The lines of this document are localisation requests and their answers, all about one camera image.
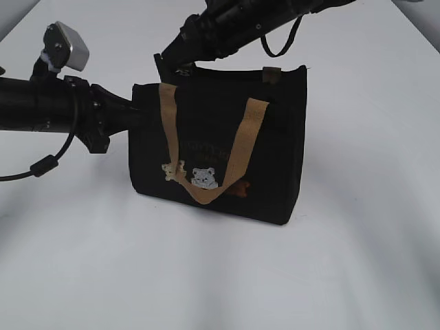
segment black canvas bag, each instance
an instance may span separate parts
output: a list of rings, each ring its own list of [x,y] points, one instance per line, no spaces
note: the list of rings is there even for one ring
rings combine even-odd
[[[286,224],[300,189],[307,69],[237,72],[193,67],[190,77],[168,75],[160,67],[159,71],[168,84],[133,88],[133,105],[149,116],[148,127],[129,131],[134,188],[144,195]],[[172,92],[165,97],[163,90]],[[170,168],[170,137],[164,128],[169,125],[163,121],[167,102],[174,102],[176,108],[171,125],[178,141],[174,168]],[[227,176],[231,163],[236,162],[233,158],[242,157],[242,153],[232,157],[240,135],[237,132],[243,125],[254,126],[243,120],[252,112],[250,104],[264,108],[262,123],[254,144],[244,143],[253,148],[243,176],[230,182]],[[179,170],[185,184],[172,177]],[[225,191],[217,198],[204,199],[205,195],[216,195],[221,187]],[[197,201],[195,195],[199,193],[203,198]]]

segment bag handle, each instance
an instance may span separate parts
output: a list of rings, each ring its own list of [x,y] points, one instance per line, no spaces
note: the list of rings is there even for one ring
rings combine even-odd
[[[160,84],[159,96],[161,104],[162,125],[168,140],[173,179],[181,184],[186,191],[202,205],[207,205],[223,194],[231,185],[239,181],[248,170],[248,165],[255,141],[261,129],[269,103],[250,98],[247,101],[243,121],[236,132],[228,167],[222,187],[206,190],[192,185],[186,179],[186,172],[179,165],[179,137],[177,135],[177,104],[175,92],[177,87]]]

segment bear graphic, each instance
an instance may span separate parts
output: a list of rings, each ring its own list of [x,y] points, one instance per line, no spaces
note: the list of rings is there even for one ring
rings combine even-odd
[[[200,169],[194,168],[192,170],[194,177],[191,179],[191,183],[202,189],[215,189],[219,187],[219,184],[215,181],[214,174],[215,169]]]

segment white surface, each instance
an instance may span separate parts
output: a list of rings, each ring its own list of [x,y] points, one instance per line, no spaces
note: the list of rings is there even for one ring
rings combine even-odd
[[[201,0],[43,0],[0,44],[28,78],[48,23],[88,43],[81,74],[130,97]],[[289,27],[271,34],[280,47]],[[206,65],[307,64],[302,190],[282,228],[139,196],[127,137],[74,144],[42,179],[0,185],[0,329],[438,329],[440,56],[390,1],[307,17],[281,60],[255,43]],[[63,135],[1,133],[1,172]]]
[[[38,2],[39,0],[0,1],[0,41]]]
[[[393,0],[397,7],[415,24],[440,52],[440,1]]]

